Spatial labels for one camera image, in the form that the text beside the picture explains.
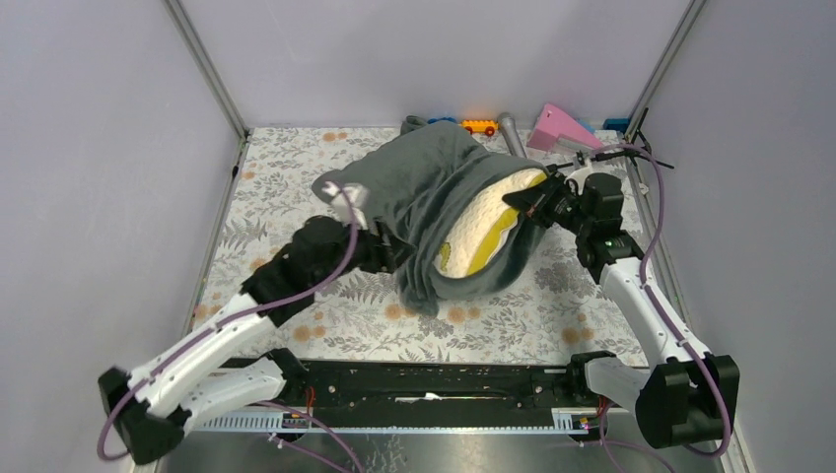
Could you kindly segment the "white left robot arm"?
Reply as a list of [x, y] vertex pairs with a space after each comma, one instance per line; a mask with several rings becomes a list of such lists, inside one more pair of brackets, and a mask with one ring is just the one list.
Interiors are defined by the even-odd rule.
[[203, 325], [151, 361], [126, 371], [112, 367], [98, 379], [106, 420], [97, 444], [115, 431], [137, 465], [173, 451], [195, 427], [244, 405], [274, 398], [292, 405], [305, 395], [303, 368], [288, 351], [267, 355], [225, 380], [209, 374], [258, 336], [314, 303], [315, 295], [353, 270], [394, 273], [415, 248], [382, 221], [369, 228], [314, 216], [273, 258], [258, 267]]

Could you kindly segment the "white and yellow pillow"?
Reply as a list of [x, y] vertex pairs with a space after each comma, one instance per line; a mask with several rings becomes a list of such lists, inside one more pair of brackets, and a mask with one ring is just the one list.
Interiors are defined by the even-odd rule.
[[434, 264], [445, 277], [463, 279], [485, 269], [518, 225], [520, 211], [503, 197], [534, 187], [546, 178], [541, 169], [522, 169], [481, 190], [445, 236]]

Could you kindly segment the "zebra and grey pillowcase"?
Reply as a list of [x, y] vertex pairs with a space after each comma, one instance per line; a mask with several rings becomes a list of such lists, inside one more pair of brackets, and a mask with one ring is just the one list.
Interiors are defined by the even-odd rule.
[[517, 220], [508, 241], [475, 275], [446, 276], [437, 264], [445, 237], [481, 191], [515, 174], [543, 169], [535, 161], [487, 150], [451, 122], [429, 124], [410, 115], [398, 137], [343, 169], [325, 172], [312, 191], [345, 216], [338, 195], [344, 188], [360, 215], [382, 219], [414, 246], [414, 254], [395, 273], [400, 301], [434, 316], [442, 301], [500, 292], [521, 275], [545, 234], [526, 218]]

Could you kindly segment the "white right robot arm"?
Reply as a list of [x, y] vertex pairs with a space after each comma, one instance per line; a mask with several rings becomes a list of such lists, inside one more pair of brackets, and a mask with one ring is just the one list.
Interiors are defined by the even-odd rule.
[[630, 411], [645, 442], [654, 448], [716, 440], [719, 456], [729, 446], [739, 368], [715, 356], [677, 316], [651, 277], [646, 251], [622, 228], [621, 181], [594, 172], [583, 183], [555, 172], [534, 187], [504, 195], [529, 221], [554, 225], [576, 238], [578, 259], [603, 294], [620, 309], [645, 353], [641, 372], [613, 355], [574, 357], [577, 372], [565, 380], [567, 396], [589, 406], [600, 396]]

